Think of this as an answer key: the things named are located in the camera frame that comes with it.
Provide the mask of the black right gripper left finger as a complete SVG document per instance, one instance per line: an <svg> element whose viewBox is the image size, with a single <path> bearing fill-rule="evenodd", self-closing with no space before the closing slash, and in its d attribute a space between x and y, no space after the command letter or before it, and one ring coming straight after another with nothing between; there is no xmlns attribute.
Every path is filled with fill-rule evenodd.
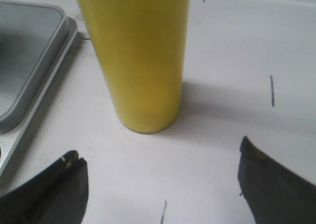
<svg viewBox="0 0 316 224"><path fill-rule="evenodd" d="M87 162L68 151L0 198L2 224L80 224L89 196Z"/></svg>

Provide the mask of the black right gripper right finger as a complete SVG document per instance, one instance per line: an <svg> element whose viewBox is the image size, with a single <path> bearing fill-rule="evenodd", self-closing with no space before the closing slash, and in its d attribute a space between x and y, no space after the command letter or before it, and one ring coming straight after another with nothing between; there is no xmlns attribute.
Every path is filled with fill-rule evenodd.
<svg viewBox="0 0 316 224"><path fill-rule="evenodd" d="M237 179L257 224L314 224L316 186L244 136Z"/></svg>

